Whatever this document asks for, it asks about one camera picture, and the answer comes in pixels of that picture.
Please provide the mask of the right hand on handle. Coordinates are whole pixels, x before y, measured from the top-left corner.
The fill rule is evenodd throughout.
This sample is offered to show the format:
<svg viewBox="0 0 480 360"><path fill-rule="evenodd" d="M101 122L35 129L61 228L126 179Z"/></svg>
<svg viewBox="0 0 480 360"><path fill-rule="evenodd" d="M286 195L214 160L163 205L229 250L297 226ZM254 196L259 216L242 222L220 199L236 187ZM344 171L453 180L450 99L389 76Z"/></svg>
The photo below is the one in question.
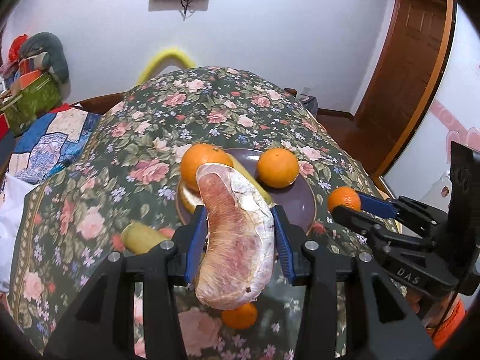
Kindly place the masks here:
<svg viewBox="0 0 480 360"><path fill-rule="evenodd" d="M434 301L413 288L408 288L405 299L426 328L436 328L446 322L459 302L456 292Z"/></svg>

